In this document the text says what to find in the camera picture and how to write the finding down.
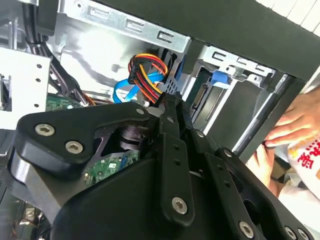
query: green circuit board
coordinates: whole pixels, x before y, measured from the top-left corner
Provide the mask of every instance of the green circuit board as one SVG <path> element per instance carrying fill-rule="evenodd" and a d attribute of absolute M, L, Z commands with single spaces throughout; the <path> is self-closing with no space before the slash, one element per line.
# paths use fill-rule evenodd
<path fill-rule="evenodd" d="M 82 108 L 82 106 L 77 102 L 71 101 L 65 97 L 57 96 L 51 93 L 49 93 L 46 98 L 45 110 L 47 112 L 74 108 Z"/>
<path fill-rule="evenodd" d="M 85 171 L 84 184 L 88 187 L 92 186 L 133 164 L 139 159 L 139 153 L 137 150 L 130 150 L 105 156 L 105 158 L 96 162 L 93 167 Z"/>

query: silver screw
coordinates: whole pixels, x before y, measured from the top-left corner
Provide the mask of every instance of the silver screw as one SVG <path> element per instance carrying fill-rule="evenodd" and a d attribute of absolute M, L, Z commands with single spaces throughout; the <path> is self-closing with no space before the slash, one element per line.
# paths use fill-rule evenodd
<path fill-rule="evenodd" d="M 200 138 L 204 138 L 204 137 L 205 137 L 205 135 L 204 135 L 202 132 L 200 132 L 200 131 L 196 131 L 196 133 L 198 134 L 198 136 L 199 136 Z"/>
<path fill-rule="evenodd" d="M 228 151 L 228 150 L 224 150 L 224 154 L 227 156 L 227 157 L 229 157 L 229 158 L 231 158 L 232 157 L 232 155 L 231 155 L 231 153 Z"/>
<path fill-rule="evenodd" d="M 241 232 L 248 238 L 248 239 L 253 239 L 255 234 L 252 228 L 249 226 L 248 223 L 245 221 L 239 222 L 239 227 Z"/>
<path fill-rule="evenodd" d="M 84 147 L 78 141 L 68 141 L 65 144 L 65 149 L 71 154 L 79 154 L 84 150 Z"/>
<path fill-rule="evenodd" d="M 173 120 L 173 118 L 172 117 L 170 117 L 170 116 L 168 116 L 167 118 L 166 118 L 170 123 L 175 123 L 175 120 Z"/>
<path fill-rule="evenodd" d="M 300 228 L 298 228 L 298 232 L 300 233 L 300 235 L 303 237 L 304 240 L 309 240 L 308 235 Z"/>
<path fill-rule="evenodd" d="M 285 228 L 286 233 L 290 236 L 290 238 L 292 238 L 293 240 L 297 239 L 296 234 L 294 233 L 294 231 L 292 231 L 292 229 L 288 226 L 286 226 Z"/>
<path fill-rule="evenodd" d="M 55 128 L 46 123 L 38 124 L 34 129 L 37 134 L 45 137 L 49 137 L 55 134 Z"/>
<path fill-rule="evenodd" d="M 145 114 L 145 112 L 143 110 L 139 109 L 139 108 L 136 111 L 137 111 L 138 114 L 141 114 L 141 115 Z"/>
<path fill-rule="evenodd" d="M 188 206 L 186 204 L 186 202 L 178 196 L 175 196 L 174 198 L 172 198 L 172 207 L 173 209 L 178 213 L 178 214 L 186 214 L 188 211 Z"/>

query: black cable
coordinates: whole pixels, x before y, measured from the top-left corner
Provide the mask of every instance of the black cable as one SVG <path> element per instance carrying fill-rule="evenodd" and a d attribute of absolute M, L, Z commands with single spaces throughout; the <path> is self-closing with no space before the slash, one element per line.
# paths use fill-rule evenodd
<path fill-rule="evenodd" d="M 58 93 L 62 93 L 65 97 L 74 95 L 74 97 L 84 104 L 88 104 L 84 93 L 81 91 L 78 82 L 70 76 L 67 71 L 61 66 L 58 59 L 52 54 L 46 44 L 45 36 L 37 33 L 36 22 L 38 20 L 38 9 L 31 4 L 22 4 L 23 22 L 25 27 L 26 41 L 29 44 L 30 50 L 35 55 L 52 58 L 50 63 L 50 71 L 56 76 L 56 81 L 51 77 L 49 84 L 52 85 Z"/>

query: cable bundle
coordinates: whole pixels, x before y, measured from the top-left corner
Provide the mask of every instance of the cable bundle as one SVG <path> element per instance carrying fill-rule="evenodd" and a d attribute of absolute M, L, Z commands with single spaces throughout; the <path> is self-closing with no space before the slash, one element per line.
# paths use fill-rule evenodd
<path fill-rule="evenodd" d="M 168 67 L 159 57 L 142 53 L 133 56 L 128 64 L 128 70 L 130 72 L 128 82 L 134 83 L 152 103 L 155 103 L 162 94 L 162 91 L 160 91 L 147 76 L 143 66 L 143 64 L 146 63 L 155 67 L 164 77 L 168 76 Z"/>
<path fill-rule="evenodd" d="M 50 63 L 50 74 L 54 74 L 56 80 L 50 76 L 49 84 L 64 97 L 80 102 L 84 106 L 87 106 L 88 104 L 95 105 L 93 100 L 82 92 L 78 82 L 67 73 L 58 59 L 52 54 L 47 46 L 46 36 L 39 34 L 36 31 L 36 22 L 38 21 L 37 10 L 37 6 L 26 3 L 22 4 L 26 41 L 31 52 L 35 55 L 52 58 Z"/>

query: finger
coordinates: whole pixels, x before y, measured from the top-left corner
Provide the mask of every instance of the finger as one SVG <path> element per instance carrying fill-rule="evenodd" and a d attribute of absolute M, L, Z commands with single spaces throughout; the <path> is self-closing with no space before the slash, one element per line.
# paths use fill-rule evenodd
<path fill-rule="evenodd" d="M 266 148 L 266 155 L 268 156 L 268 165 L 273 169 L 275 163 L 275 149 Z"/>
<path fill-rule="evenodd" d="M 290 124 L 293 121 L 300 118 L 302 115 L 303 115 L 303 113 L 301 111 L 299 111 L 299 109 L 294 108 L 290 111 L 285 112 L 285 114 L 283 114 L 283 116 L 279 119 L 279 121 L 276 123 L 275 126 L 278 127 L 278 126 Z"/>
<path fill-rule="evenodd" d="M 267 136 L 266 140 L 273 140 L 279 137 L 287 136 L 293 132 L 296 132 L 300 129 L 309 128 L 309 123 L 306 123 L 306 118 L 301 116 L 297 120 L 282 126 L 275 127 Z"/>
<path fill-rule="evenodd" d="M 250 159 L 245 164 L 252 172 L 254 172 L 255 169 L 259 167 L 258 159 L 257 159 L 257 153 L 254 152 L 254 154 L 250 157 Z"/>
<path fill-rule="evenodd" d="M 314 137 L 315 133 L 310 128 L 302 128 L 295 132 L 292 132 L 286 136 L 280 136 L 272 140 L 265 141 L 265 145 L 268 148 L 276 147 L 280 145 L 292 144 L 295 142 L 300 142 L 305 139 Z"/>
<path fill-rule="evenodd" d="M 268 166 L 268 155 L 266 148 L 261 144 L 256 150 L 256 158 L 260 167 Z"/>
<path fill-rule="evenodd" d="M 295 108 L 295 102 L 291 103 L 291 105 L 287 108 L 287 110 L 285 110 L 285 113 L 290 112 L 291 110 L 293 110 Z"/>

